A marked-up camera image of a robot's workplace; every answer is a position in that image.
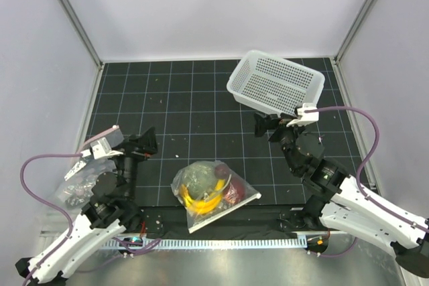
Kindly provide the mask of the red apple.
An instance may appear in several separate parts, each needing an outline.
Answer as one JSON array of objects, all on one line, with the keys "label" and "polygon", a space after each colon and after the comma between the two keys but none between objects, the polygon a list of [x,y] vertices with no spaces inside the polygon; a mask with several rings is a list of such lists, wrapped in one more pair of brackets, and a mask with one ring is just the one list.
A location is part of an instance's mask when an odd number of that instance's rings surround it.
[{"label": "red apple", "polygon": [[229,167],[222,163],[214,168],[214,175],[218,180],[227,180],[231,174]]},{"label": "red apple", "polygon": [[245,197],[245,186],[241,180],[231,180],[223,191],[223,199],[231,205],[238,204]]}]

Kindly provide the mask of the green netted melon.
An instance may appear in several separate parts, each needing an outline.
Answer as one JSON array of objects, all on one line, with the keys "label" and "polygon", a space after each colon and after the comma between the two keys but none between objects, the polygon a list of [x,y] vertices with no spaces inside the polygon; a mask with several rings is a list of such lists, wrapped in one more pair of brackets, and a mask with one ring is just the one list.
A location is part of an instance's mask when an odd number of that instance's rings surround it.
[{"label": "green netted melon", "polygon": [[184,168],[181,183],[193,199],[202,198],[215,190],[218,179],[213,161],[196,161]]}]

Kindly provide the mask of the clear polka dot zip bag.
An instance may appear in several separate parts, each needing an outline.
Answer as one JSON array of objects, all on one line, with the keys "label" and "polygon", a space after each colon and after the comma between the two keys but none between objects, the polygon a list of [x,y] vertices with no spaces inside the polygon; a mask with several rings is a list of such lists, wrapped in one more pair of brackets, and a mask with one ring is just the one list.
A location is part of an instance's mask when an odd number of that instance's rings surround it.
[{"label": "clear polka dot zip bag", "polygon": [[171,189],[186,210],[190,234],[262,197],[226,163],[195,161],[180,169]]}]

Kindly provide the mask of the yellow banana bunch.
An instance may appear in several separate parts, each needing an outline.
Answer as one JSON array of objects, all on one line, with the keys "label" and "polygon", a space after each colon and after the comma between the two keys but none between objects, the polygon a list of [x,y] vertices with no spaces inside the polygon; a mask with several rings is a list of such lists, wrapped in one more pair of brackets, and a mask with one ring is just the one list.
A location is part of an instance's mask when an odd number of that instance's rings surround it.
[{"label": "yellow banana bunch", "polygon": [[201,200],[193,199],[188,192],[188,188],[182,184],[180,186],[179,193],[182,197],[185,208],[197,215],[203,215],[211,212],[222,200],[225,183],[225,180],[218,180],[214,192],[212,192],[207,198],[203,198]]}]

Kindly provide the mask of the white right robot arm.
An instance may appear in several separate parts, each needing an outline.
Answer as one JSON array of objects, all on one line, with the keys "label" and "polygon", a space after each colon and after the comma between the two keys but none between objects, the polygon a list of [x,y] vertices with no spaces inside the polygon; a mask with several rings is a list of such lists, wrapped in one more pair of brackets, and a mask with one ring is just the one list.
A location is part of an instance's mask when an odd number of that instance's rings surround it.
[{"label": "white right robot arm", "polygon": [[311,192],[301,211],[306,228],[346,232],[385,251],[409,273],[428,278],[428,219],[392,204],[325,159],[320,139],[299,118],[255,113],[254,119],[255,136],[270,132],[291,174]]}]

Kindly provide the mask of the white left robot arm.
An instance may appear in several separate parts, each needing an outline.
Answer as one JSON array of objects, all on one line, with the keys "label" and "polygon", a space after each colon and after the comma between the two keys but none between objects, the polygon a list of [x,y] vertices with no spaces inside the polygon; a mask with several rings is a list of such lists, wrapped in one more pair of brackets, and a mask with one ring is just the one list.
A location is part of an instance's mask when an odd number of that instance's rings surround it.
[{"label": "white left robot arm", "polygon": [[143,212],[135,202],[138,165],[158,152],[156,129],[150,127],[141,135],[132,135],[112,145],[107,137],[117,130],[119,126],[112,126],[72,154],[78,159],[78,169],[93,160],[107,159],[115,164],[113,170],[96,176],[92,195],[75,219],[26,185],[23,178],[26,167],[42,156],[33,156],[22,165],[19,175],[23,189],[33,199],[61,213],[68,222],[68,228],[44,251],[16,262],[15,268],[24,278],[24,285],[65,285],[77,268],[107,241],[141,227]]}]

